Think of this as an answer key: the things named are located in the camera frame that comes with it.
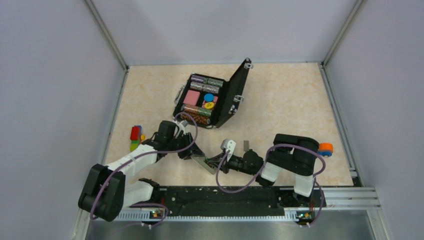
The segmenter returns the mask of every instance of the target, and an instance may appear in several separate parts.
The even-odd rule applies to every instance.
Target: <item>beige floor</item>
[[[162,120],[170,120],[174,98],[191,73],[228,80],[239,64],[131,66],[110,140],[106,163],[118,160],[130,152],[130,131],[141,125],[150,137]],[[334,154],[327,158],[327,168],[317,177],[325,186],[351,186],[346,156],[342,148],[333,113],[316,63],[254,64],[244,87],[244,102],[222,127],[199,129],[197,145],[212,157],[221,152],[222,140],[237,143],[235,155],[243,155],[243,141],[265,156],[275,134],[306,136],[318,142],[334,145]],[[194,127],[188,129],[194,135]],[[321,168],[316,161],[315,171]],[[215,186],[215,176],[192,160],[181,160],[169,154],[143,169],[138,176],[161,185]],[[220,183],[227,186],[245,185],[252,176],[230,171],[220,174]],[[281,172],[276,186],[291,186],[294,175]]]

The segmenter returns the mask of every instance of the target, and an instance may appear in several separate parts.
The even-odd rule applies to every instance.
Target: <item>suitcase lid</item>
[[[247,57],[227,82],[225,87],[227,89],[224,90],[226,92],[224,103],[215,125],[221,126],[237,112],[239,104],[244,100],[243,89],[245,88],[249,69],[252,68],[252,61]]]

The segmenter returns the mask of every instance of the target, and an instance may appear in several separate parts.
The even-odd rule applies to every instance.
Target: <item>white wall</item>
[[[0,239],[71,237],[122,77],[82,0],[0,1]]]
[[[368,1],[328,66],[394,239],[423,239],[424,1]]]
[[[355,0],[93,0],[126,63],[324,59]]]

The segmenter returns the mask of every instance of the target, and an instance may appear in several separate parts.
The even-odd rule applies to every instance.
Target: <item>pink sponge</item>
[[[200,92],[188,90],[184,98],[184,104],[195,106],[199,100]]]

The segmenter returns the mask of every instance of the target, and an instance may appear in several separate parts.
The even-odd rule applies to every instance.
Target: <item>orange cylinder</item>
[[[319,152],[330,152],[333,153],[333,145],[329,142],[323,142],[319,144],[319,148],[318,148]]]

